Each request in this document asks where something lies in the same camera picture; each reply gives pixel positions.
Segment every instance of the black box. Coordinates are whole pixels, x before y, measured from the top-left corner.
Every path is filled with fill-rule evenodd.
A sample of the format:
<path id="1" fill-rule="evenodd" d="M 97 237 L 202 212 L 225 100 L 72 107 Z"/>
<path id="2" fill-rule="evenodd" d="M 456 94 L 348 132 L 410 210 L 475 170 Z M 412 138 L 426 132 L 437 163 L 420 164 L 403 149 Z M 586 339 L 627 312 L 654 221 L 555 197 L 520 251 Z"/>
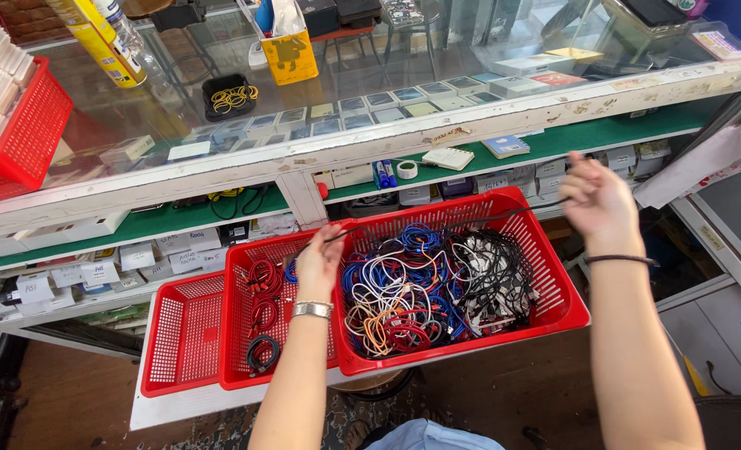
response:
<path id="1" fill-rule="evenodd" d="M 340 29 L 337 21 L 337 5 L 334 0 L 296 0 L 304 13 L 309 38 L 315 38 Z"/>

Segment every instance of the blue notebook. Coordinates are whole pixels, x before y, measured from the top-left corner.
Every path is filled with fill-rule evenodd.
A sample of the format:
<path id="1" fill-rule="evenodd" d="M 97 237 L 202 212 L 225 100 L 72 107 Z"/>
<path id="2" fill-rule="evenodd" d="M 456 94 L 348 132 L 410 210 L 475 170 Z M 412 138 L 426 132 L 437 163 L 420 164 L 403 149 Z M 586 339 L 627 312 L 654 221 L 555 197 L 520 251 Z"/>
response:
<path id="1" fill-rule="evenodd" d="M 485 139 L 482 141 L 482 144 L 498 159 L 524 155 L 531 150 L 531 147 L 527 143 L 523 142 L 520 138 L 516 138 L 514 135 Z"/>

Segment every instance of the green shelf mat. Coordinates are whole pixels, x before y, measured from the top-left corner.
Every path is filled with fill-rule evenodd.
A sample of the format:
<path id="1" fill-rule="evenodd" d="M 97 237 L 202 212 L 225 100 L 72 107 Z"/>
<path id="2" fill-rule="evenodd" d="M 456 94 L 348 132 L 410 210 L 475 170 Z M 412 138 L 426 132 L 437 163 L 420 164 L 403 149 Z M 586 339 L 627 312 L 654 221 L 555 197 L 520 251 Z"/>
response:
<path id="1" fill-rule="evenodd" d="M 240 209 L 242 209 L 242 205 L 251 199 L 254 192 L 255 190 L 253 189 L 247 189 L 238 197 L 222 197 L 215 203 L 215 209 L 218 214 L 228 217 L 235 210 L 235 201 L 237 199 L 240 200 Z M 171 207 L 172 203 L 167 202 L 164 207 L 156 210 L 147 210 L 127 215 L 123 223 L 121 223 L 120 227 L 112 235 L 39 248 L 16 255 L 3 256 L 0 258 L 0 267 L 10 266 L 24 261 L 50 260 L 54 255 L 82 253 L 84 250 L 90 248 L 101 248 L 119 242 L 139 240 L 145 236 L 169 235 L 174 231 L 184 230 L 186 228 L 204 228 L 207 224 L 223 221 L 212 213 L 209 203 L 179 209 L 173 209 Z M 252 202 L 249 209 L 255 205 L 256 203 Z M 257 215 L 285 209 L 289 209 L 289 206 L 284 200 L 282 192 L 274 183 L 268 188 L 267 194 L 265 194 L 265 200 L 259 209 L 245 217 L 256 217 Z M 239 221 L 242 217 L 242 213 L 238 211 L 234 222 Z"/>
<path id="2" fill-rule="evenodd" d="M 617 143 L 650 138 L 678 131 L 703 127 L 712 117 L 714 108 L 695 102 L 680 103 L 660 108 L 656 113 L 642 117 L 627 118 L 622 116 L 604 117 L 587 122 L 572 123 L 560 127 L 546 128 L 545 133 L 522 138 L 531 151 L 525 155 L 510 156 L 497 159 L 481 142 L 471 142 L 456 146 L 467 151 L 473 151 L 476 157 L 468 163 L 462 171 L 444 169 L 442 167 L 418 167 L 417 177 L 414 179 L 398 179 L 398 188 L 405 188 L 410 184 L 423 184 L 434 179 L 445 177 L 458 178 L 462 173 L 471 173 L 477 170 L 502 168 L 512 164 L 527 163 L 538 158 L 550 156 L 560 157 L 571 150 L 587 150 Z M 406 156 L 406 159 L 420 160 L 425 155 L 417 153 Z M 329 190 L 326 202 L 338 199 L 356 198 L 375 192 L 373 182 L 355 184 L 354 186 L 339 187 Z"/>

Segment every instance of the red basket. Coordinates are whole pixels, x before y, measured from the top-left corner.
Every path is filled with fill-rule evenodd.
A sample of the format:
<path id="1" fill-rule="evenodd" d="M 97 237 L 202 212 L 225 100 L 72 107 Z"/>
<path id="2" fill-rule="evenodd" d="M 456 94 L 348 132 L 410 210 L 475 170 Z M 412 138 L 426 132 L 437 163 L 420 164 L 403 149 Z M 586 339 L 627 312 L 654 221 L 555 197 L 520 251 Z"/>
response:
<path id="1" fill-rule="evenodd" d="M 65 129 L 73 102 L 35 57 L 35 74 L 0 137 L 0 200 L 37 190 Z"/>
<path id="2" fill-rule="evenodd" d="M 381 368 L 391 368 L 411 363 L 423 363 L 427 360 L 447 355 L 473 352 L 481 348 L 493 347 L 503 343 L 525 340 L 550 333 L 584 327 L 589 323 L 589 311 L 581 301 L 576 288 L 561 265 L 551 247 L 545 232 L 534 217 L 526 211 L 507 219 L 492 220 L 485 223 L 485 218 L 503 215 L 507 210 L 527 208 L 520 189 L 502 187 L 490 190 L 485 194 L 472 195 L 463 199 L 449 200 L 433 205 L 399 210 L 384 215 L 375 215 L 366 219 L 349 220 L 344 228 L 362 225 L 368 228 L 366 233 L 352 233 L 345 240 L 343 258 L 359 251 L 368 253 L 373 246 L 374 238 L 397 235 L 410 223 L 425 223 L 430 228 L 445 227 L 446 224 L 464 220 L 479 219 L 486 227 L 501 231 L 511 231 L 523 248 L 534 267 L 532 286 L 540 292 L 536 300 L 536 309 L 530 319 L 530 328 L 516 332 L 505 332 L 466 342 L 430 348 L 423 352 L 413 352 L 393 356 L 386 360 L 369 360 L 355 352 L 354 344 L 345 327 L 345 303 L 341 284 L 337 282 L 334 290 L 334 334 L 337 336 L 337 354 L 340 371 L 345 375 L 356 375 Z"/>
<path id="3" fill-rule="evenodd" d="M 270 370 L 262 374 L 256 374 L 253 378 L 249 376 L 250 367 L 248 363 L 245 363 L 245 353 L 248 352 L 248 344 L 251 342 L 249 333 L 253 323 L 250 317 L 254 299 L 243 276 L 248 273 L 254 261 L 268 260 L 274 264 L 281 263 L 285 256 L 295 254 L 301 250 L 315 232 L 315 230 L 301 231 L 291 235 L 236 245 L 226 252 L 225 298 L 222 316 L 223 337 L 220 345 L 219 369 L 219 380 L 222 388 L 233 390 L 269 383 L 270 377 L 276 368 L 276 366 L 273 366 Z M 297 292 L 297 284 L 290 284 L 285 281 L 282 293 L 279 296 L 295 299 Z M 282 301 L 284 303 L 283 307 L 279 308 L 282 317 L 276 321 L 270 330 L 263 332 L 263 334 L 269 335 L 278 341 L 279 347 L 283 350 L 284 342 L 287 340 L 289 321 L 293 318 L 293 302 Z M 337 366 L 331 327 L 329 328 L 326 358 L 327 368 Z"/>
<path id="4" fill-rule="evenodd" d="M 217 383 L 223 272 L 157 290 L 140 391 L 146 397 Z"/>

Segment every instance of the notebook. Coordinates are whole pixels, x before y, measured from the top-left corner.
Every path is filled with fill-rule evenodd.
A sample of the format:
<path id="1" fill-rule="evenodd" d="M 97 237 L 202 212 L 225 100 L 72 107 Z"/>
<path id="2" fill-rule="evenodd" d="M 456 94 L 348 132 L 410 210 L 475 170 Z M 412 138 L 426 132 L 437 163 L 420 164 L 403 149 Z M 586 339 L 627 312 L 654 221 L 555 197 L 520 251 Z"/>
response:
<path id="1" fill-rule="evenodd" d="M 515 155 L 525 155 L 531 150 L 531 147 L 527 143 L 513 135 L 485 139 L 482 141 L 482 144 L 498 159 L 509 158 Z"/>
<path id="2" fill-rule="evenodd" d="M 472 151 L 459 150 L 458 148 L 438 148 L 431 150 L 423 156 L 423 162 L 434 163 L 445 169 L 462 170 L 476 155 Z"/>

